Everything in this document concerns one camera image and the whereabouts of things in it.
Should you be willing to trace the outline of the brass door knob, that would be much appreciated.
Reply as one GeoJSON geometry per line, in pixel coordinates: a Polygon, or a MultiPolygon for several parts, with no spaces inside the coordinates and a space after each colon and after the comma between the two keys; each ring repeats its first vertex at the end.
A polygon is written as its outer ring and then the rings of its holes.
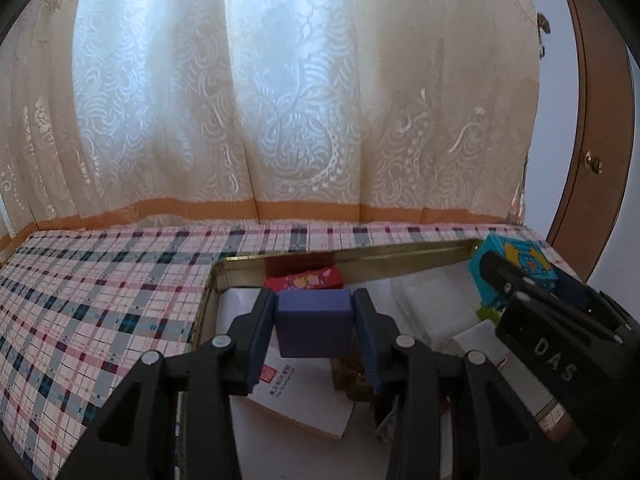
{"type": "Polygon", "coordinates": [[[602,174],[602,160],[599,157],[594,156],[590,151],[585,154],[584,165],[585,168],[591,171],[593,174],[602,174]]]}

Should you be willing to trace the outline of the plaid tablecloth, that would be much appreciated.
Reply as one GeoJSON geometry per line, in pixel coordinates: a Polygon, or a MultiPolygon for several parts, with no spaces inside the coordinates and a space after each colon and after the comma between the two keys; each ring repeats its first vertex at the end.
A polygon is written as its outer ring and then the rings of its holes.
{"type": "Polygon", "coordinates": [[[1,268],[1,434],[26,479],[52,479],[142,352],[196,337],[210,268],[235,256],[457,242],[504,224],[311,223],[40,231],[1,268]]]}

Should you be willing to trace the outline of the gold tin tray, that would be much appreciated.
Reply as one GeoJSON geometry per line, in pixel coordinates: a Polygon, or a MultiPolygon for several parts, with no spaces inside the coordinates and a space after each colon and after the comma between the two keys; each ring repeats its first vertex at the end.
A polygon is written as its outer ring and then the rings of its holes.
{"type": "MultiPolygon", "coordinates": [[[[250,310],[250,300],[267,276],[338,266],[348,286],[369,287],[376,306],[389,311],[390,280],[444,266],[459,270],[477,240],[454,240],[359,247],[328,252],[213,255],[198,314],[194,341],[201,344],[228,330],[235,315],[250,310]]],[[[245,479],[382,479],[390,446],[376,440],[373,415],[365,403],[336,390],[336,362],[285,359],[276,338],[266,354],[265,377],[246,398],[231,402],[233,441],[245,479]]]]}

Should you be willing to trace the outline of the purple toy block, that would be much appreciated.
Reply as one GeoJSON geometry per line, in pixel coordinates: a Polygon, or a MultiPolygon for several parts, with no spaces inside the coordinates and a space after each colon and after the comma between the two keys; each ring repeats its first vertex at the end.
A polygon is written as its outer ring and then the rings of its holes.
{"type": "Polygon", "coordinates": [[[354,324],[348,289],[292,289],[278,293],[276,332],[282,358],[340,358],[352,342],[354,324]]]}

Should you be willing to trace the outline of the clear plastic box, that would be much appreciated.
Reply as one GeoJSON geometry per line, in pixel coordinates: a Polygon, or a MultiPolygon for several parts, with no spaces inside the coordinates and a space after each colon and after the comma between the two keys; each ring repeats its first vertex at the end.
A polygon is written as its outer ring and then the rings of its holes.
{"type": "Polygon", "coordinates": [[[469,272],[456,266],[393,278],[392,297],[400,330],[436,351],[480,322],[480,295],[469,272]]]}

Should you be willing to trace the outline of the curtain tieback hook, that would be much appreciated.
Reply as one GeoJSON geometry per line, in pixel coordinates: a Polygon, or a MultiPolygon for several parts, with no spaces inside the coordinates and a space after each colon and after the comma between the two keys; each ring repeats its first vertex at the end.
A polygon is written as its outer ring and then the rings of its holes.
{"type": "Polygon", "coordinates": [[[544,36],[551,34],[551,27],[548,18],[544,14],[538,12],[536,14],[537,20],[537,34],[538,34],[538,46],[539,46],[539,58],[542,60],[546,55],[546,47],[544,46],[544,36]]]}

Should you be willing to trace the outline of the white cork card box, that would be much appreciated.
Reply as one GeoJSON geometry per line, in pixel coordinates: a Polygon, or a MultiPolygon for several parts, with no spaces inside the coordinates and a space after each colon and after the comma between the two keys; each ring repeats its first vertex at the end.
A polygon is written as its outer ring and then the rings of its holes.
{"type": "Polygon", "coordinates": [[[330,438],[344,436],[355,403],[332,385],[328,359],[282,358],[269,346],[248,400],[298,426],[330,438]]]}

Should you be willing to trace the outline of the brown wooden door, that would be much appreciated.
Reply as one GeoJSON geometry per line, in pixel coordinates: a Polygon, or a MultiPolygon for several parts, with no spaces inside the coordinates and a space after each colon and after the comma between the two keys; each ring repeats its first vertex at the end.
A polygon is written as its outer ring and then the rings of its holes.
{"type": "Polygon", "coordinates": [[[578,112],[570,169],[548,242],[588,280],[610,238],[634,145],[634,85],[626,42],[598,0],[567,0],[578,66],[578,112]],[[584,165],[590,151],[602,174],[584,165]]]}

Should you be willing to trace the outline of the small white box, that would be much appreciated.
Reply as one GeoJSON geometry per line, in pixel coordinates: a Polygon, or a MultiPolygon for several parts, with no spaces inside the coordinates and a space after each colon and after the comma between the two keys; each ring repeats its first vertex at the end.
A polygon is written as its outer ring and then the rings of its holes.
{"type": "Polygon", "coordinates": [[[450,356],[465,356],[477,350],[485,353],[495,366],[499,366],[508,357],[509,350],[497,338],[495,328],[493,322],[482,321],[450,338],[442,352],[450,356]]]}

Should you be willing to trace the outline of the red toy brick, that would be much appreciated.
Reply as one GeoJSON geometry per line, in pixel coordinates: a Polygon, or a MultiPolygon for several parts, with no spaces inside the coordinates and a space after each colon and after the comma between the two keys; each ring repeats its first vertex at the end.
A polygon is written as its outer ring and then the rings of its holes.
{"type": "Polygon", "coordinates": [[[274,292],[342,289],[345,286],[345,281],[343,274],[335,266],[326,266],[322,269],[308,270],[285,276],[272,276],[271,278],[266,278],[262,286],[274,292]]]}

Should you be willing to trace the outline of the cyan toy block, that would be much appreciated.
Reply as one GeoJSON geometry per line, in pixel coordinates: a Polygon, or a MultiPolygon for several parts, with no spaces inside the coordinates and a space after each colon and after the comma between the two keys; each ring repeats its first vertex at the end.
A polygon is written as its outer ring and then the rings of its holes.
{"type": "Polygon", "coordinates": [[[480,305],[497,311],[506,306],[513,281],[529,278],[545,289],[558,280],[555,267],[535,242],[489,234],[469,263],[480,305]]]}

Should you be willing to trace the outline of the cream lace curtain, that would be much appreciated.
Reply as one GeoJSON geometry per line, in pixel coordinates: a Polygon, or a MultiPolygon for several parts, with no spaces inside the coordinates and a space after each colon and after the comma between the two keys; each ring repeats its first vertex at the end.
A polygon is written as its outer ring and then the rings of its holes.
{"type": "Polygon", "coordinates": [[[522,210],[533,0],[1,0],[1,247],[522,210]]]}

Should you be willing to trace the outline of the green toy block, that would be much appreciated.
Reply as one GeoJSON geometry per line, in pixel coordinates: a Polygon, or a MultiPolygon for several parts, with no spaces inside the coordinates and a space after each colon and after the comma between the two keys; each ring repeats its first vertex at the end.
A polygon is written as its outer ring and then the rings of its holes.
{"type": "Polygon", "coordinates": [[[481,321],[490,321],[491,323],[494,323],[495,325],[498,325],[498,323],[500,322],[500,318],[501,318],[501,312],[494,309],[494,308],[490,308],[490,307],[486,307],[486,306],[480,306],[477,311],[476,314],[478,316],[478,318],[481,321]]]}

